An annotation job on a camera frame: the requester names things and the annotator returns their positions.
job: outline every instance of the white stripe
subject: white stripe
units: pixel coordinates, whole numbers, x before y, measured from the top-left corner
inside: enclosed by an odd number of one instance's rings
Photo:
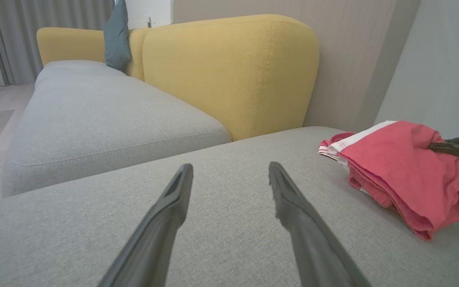
[[[347,138],[344,138],[338,142],[334,142],[332,145],[329,145],[327,147],[327,150],[330,154],[337,154],[337,153],[340,153],[343,149],[345,149],[345,147],[348,147],[349,145],[353,145],[355,144],[356,142],[358,142],[359,140],[362,140],[365,136],[368,136],[370,134],[372,134],[373,132],[381,129],[381,128],[384,128],[390,124],[393,124],[394,122],[396,122],[395,120],[386,120],[385,122],[381,122],[380,124],[378,125],[375,125],[365,131],[362,131],[362,132],[359,132],[359,133],[356,133],[355,135],[353,136],[349,136]]]

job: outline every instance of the yellow sofa backrest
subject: yellow sofa backrest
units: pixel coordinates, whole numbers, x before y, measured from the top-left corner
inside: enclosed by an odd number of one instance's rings
[[[219,120],[232,140],[302,126],[319,62],[302,22],[255,15],[147,31],[145,82]]]

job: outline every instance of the white wall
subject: white wall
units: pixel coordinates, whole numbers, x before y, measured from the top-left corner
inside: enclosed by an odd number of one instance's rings
[[[129,13],[129,29],[163,26],[171,23],[171,1],[173,0],[126,0]]]
[[[408,120],[459,136],[459,0],[422,0],[375,123]]]

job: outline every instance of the wall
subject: wall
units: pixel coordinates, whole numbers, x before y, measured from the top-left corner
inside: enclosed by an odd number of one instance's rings
[[[281,14],[310,27],[320,67],[304,125],[361,130],[373,125],[419,0],[175,0],[175,23]]]
[[[148,27],[150,16],[151,26],[163,26],[171,23],[171,2],[173,0],[126,0],[129,13],[129,28]]]
[[[459,137],[459,1],[422,0],[375,122],[384,120]]]

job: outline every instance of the sofa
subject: sofa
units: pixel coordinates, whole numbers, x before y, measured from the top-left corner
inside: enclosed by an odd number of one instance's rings
[[[255,15],[134,29],[125,73],[102,31],[42,28],[44,69],[2,196],[302,126],[318,69],[305,24]]]
[[[339,163],[317,154],[341,132],[302,127],[232,138],[4,198],[0,287],[97,286],[184,163],[194,179],[166,286],[299,286],[290,234],[275,218],[270,161],[284,166],[372,286],[459,286],[459,223],[425,242],[351,187]]]

